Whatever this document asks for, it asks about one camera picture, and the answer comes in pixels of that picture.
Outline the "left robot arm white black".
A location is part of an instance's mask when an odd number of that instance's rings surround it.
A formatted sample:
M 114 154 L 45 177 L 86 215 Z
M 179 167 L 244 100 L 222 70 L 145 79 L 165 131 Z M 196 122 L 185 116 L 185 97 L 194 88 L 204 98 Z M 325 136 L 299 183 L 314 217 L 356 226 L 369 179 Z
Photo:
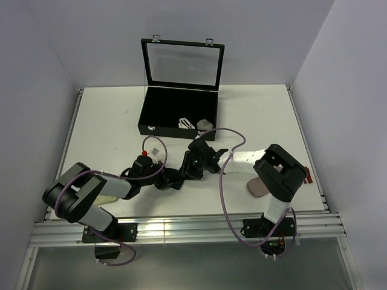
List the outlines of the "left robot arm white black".
M 96 230 L 102 240 L 111 241 L 119 235 L 118 220 L 94 204 L 98 196 L 129 200 L 142 187 L 153 185 L 164 190 L 180 182 L 179 178 L 179 170 L 165 167 L 161 161 L 155 163 L 144 154 L 119 176 L 91 170 L 78 162 L 44 191 L 42 200 L 54 209 L 57 217 L 85 225 L 89 230 Z

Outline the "grey sock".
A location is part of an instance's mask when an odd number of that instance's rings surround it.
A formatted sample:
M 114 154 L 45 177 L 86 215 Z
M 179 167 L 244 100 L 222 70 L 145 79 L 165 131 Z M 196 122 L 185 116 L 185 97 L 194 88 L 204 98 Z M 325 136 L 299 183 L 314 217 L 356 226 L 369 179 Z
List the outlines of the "grey sock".
M 209 130 L 212 130 L 213 128 L 214 128 L 213 124 L 206 119 L 202 119 L 197 122 L 197 129 L 199 131 L 209 131 Z

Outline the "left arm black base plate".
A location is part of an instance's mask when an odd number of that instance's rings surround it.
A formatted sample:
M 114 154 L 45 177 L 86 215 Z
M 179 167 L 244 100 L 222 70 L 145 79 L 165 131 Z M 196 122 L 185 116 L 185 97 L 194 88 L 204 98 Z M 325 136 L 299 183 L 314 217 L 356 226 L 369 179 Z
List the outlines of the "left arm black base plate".
M 82 235 L 83 243 L 102 242 L 135 242 L 138 223 L 117 223 L 110 225 L 105 231 L 85 228 Z

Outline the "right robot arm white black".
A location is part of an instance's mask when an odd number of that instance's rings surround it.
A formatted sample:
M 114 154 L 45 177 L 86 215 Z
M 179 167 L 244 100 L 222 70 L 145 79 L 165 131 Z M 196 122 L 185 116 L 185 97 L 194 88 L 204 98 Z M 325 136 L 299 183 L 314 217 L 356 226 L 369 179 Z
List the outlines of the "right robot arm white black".
M 255 196 L 271 194 L 261 222 L 263 232 L 270 236 L 282 229 L 281 216 L 308 176 L 305 166 L 278 144 L 258 151 L 215 151 L 202 138 L 188 145 L 180 171 L 185 179 L 201 179 L 205 171 L 221 176 L 257 174 L 247 188 Z

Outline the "white sock with dark stripes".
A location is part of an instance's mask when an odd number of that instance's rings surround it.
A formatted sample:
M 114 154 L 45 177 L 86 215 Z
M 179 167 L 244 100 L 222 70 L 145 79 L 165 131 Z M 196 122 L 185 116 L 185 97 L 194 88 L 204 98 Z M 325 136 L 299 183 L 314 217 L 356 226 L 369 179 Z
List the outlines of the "white sock with dark stripes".
M 196 127 L 187 118 L 180 118 L 179 119 L 178 128 L 179 129 L 192 129 L 192 130 L 196 129 Z

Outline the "navy blue sock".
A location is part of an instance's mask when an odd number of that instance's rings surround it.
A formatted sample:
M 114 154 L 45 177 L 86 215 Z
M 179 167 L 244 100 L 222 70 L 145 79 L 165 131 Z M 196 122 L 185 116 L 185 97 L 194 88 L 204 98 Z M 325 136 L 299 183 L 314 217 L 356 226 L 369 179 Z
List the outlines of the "navy blue sock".
M 184 176 L 179 170 L 167 167 L 164 168 L 164 190 L 180 190 L 184 184 L 184 181 Z

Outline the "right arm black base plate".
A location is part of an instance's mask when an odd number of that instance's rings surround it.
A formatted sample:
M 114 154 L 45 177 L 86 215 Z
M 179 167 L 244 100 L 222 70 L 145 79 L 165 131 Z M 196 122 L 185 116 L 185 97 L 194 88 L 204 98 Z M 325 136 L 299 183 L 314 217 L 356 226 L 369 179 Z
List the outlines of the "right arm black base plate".
M 264 238 L 272 228 L 274 223 L 264 217 L 254 219 L 244 219 L 241 233 L 246 238 Z M 294 219 L 292 217 L 285 217 L 281 223 L 276 227 L 271 237 L 290 237 L 296 231 Z

